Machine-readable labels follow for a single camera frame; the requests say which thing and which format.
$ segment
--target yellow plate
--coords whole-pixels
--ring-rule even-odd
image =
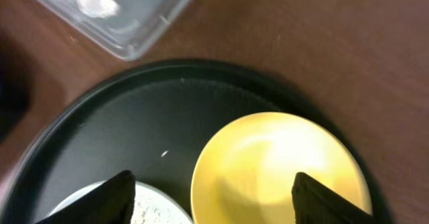
[[[297,172],[371,214],[361,170],[337,138],[295,115],[257,113],[228,124],[203,149],[192,177],[194,221],[293,224]]]

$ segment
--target wooden table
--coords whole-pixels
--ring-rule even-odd
[[[13,166],[85,90],[138,64],[214,58],[296,85],[345,133],[398,223],[429,223],[429,0],[193,0],[135,62],[100,49],[35,0],[0,0],[0,54],[31,93],[0,144]]]

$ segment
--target clear plastic container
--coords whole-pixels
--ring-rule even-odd
[[[190,0],[38,0],[122,60],[139,58]]]

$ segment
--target black tray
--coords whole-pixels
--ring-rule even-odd
[[[362,168],[375,218],[391,222],[356,152],[296,91],[230,64],[169,60],[115,76],[71,104],[28,154],[0,223],[35,223],[74,191],[126,169],[190,213],[192,173],[206,142],[229,122],[264,111],[300,115],[336,135]]]

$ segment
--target white object in container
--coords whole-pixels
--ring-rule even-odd
[[[190,0],[38,0],[122,60],[139,58]]]

